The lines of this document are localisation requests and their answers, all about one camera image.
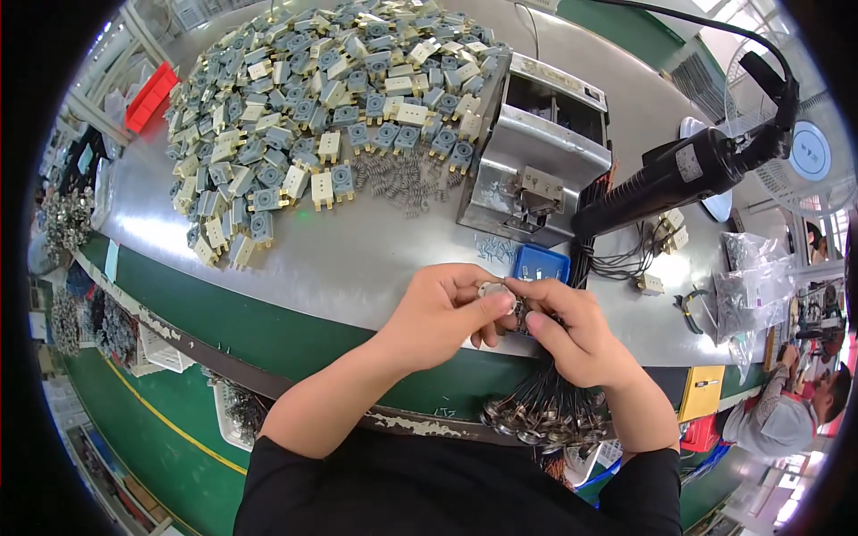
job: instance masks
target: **black shirt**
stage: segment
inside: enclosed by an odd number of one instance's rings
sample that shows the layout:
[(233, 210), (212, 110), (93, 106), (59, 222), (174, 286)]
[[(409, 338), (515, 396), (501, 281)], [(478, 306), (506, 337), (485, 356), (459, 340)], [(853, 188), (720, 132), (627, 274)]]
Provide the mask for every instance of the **black shirt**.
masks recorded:
[(681, 534), (675, 450), (629, 460), (598, 510), (530, 452), (355, 430), (322, 461), (260, 437), (233, 534)]

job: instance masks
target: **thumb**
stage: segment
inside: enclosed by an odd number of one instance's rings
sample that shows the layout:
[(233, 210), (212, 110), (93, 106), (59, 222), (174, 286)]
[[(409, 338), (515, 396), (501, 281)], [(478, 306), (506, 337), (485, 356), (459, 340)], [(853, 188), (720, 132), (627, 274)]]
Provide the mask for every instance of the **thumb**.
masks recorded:
[(555, 361), (561, 365), (571, 365), (577, 361), (582, 350), (575, 344), (563, 326), (549, 316), (535, 310), (528, 313), (525, 322), (530, 334), (554, 356)]
[(491, 294), (456, 309), (455, 313), (462, 331), (471, 334), (509, 313), (514, 301), (507, 292)]

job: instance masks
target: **woman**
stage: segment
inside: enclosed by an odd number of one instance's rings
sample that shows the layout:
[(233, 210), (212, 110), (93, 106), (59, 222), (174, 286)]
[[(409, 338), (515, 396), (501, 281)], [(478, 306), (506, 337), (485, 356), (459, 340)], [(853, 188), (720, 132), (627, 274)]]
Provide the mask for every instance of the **woman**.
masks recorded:
[(557, 280), (503, 282), (529, 300), (528, 329), (560, 374), (604, 388), (624, 454), (598, 510), (542, 472), (531, 449), (354, 429), (388, 389), (466, 338), (497, 344), (512, 298), (478, 298), (486, 281), (501, 280), (472, 264), (421, 269), (381, 331), (281, 396), (251, 454), (235, 534), (681, 533), (673, 407), (592, 294)]

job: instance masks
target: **pliers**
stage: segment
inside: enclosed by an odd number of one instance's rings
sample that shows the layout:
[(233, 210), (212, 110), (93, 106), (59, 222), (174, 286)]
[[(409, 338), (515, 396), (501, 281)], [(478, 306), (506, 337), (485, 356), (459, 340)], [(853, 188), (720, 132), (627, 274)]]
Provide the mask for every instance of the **pliers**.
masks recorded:
[(709, 294), (709, 291), (703, 288), (699, 288), (694, 289), (694, 291), (686, 294), (685, 296), (681, 294), (677, 294), (676, 296), (674, 296), (674, 299), (676, 300), (674, 307), (682, 311), (682, 315), (686, 318), (686, 324), (688, 325), (688, 328), (692, 331), (692, 333), (698, 335), (702, 335), (704, 331), (700, 329), (696, 322), (694, 322), (694, 318), (692, 318), (692, 314), (688, 310), (688, 304), (697, 296), (703, 296), (705, 294)]

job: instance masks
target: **hand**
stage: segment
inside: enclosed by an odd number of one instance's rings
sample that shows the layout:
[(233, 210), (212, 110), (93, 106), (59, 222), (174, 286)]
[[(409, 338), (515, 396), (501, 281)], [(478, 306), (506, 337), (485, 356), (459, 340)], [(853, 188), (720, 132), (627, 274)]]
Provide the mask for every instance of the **hand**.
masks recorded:
[[(608, 329), (590, 292), (555, 279), (527, 282), (507, 277), (504, 284), (528, 299), (528, 330), (554, 356), (557, 371), (570, 382), (578, 387), (619, 388), (640, 371), (635, 358)], [(545, 313), (557, 313), (566, 327)]]
[(513, 299), (508, 294), (480, 298), (477, 291), (486, 281), (499, 283), (500, 279), (476, 264), (421, 269), (372, 342), (405, 373), (442, 364), (469, 336), (477, 348), (481, 342), (496, 346), (494, 322), (512, 309)]
[(781, 358), (781, 363), (785, 364), (788, 369), (793, 368), (793, 364), (798, 362), (799, 357), (799, 349), (797, 346), (788, 345), (786, 350), (783, 351), (783, 357)]

